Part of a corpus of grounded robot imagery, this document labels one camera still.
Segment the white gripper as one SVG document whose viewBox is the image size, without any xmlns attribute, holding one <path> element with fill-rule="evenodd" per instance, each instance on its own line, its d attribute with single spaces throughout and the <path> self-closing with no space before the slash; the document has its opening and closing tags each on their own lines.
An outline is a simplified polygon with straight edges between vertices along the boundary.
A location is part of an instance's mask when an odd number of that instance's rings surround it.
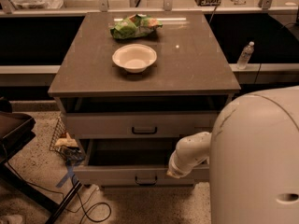
<svg viewBox="0 0 299 224">
<path fill-rule="evenodd" d="M 177 152 L 174 152 L 170 156 L 166 174 L 170 177 L 179 179 L 188 175 L 192 171 L 193 167 L 192 159 L 179 156 Z"/>
</svg>

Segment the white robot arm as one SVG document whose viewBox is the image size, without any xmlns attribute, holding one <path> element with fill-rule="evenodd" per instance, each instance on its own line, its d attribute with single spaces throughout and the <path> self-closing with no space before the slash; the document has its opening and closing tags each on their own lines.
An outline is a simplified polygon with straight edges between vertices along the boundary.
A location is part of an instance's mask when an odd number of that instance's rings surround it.
<svg viewBox="0 0 299 224">
<path fill-rule="evenodd" d="M 212 224 L 299 224 L 299 87 L 233 100 L 213 131 L 177 142 L 167 174 L 209 160 Z"/>
</svg>

